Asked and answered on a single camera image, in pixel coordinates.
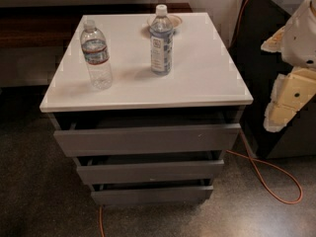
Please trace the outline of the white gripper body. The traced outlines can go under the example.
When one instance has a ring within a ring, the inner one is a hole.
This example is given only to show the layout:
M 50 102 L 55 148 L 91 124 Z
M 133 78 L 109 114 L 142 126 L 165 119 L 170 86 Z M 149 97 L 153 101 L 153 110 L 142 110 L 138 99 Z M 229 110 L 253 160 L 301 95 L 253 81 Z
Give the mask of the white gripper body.
M 282 60 L 292 66 L 316 68 L 316 0 L 304 0 L 284 26 Z

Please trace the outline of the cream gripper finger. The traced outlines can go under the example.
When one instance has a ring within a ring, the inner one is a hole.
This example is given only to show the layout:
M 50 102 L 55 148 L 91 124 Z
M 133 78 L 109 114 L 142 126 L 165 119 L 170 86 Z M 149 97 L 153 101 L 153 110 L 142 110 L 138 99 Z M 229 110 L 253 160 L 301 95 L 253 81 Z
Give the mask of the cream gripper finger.
M 287 75 L 279 74 L 265 110 L 265 130 L 281 131 L 315 95 L 315 68 L 295 66 Z
M 271 37 L 263 42 L 261 50 L 266 52 L 281 52 L 281 41 L 284 33 L 284 27 L 278 29 Z

